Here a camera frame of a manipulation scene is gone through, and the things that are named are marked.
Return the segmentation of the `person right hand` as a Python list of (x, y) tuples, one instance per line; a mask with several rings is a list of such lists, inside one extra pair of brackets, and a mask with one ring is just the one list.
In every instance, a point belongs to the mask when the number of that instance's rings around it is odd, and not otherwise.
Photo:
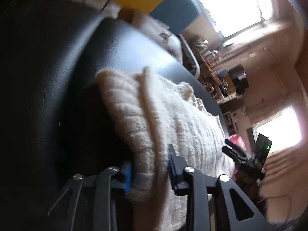
[(248, 173), (236, 169), (232, 179), (253, 202), (259, 202), (262, 199), (257, 180), (249, 176)]

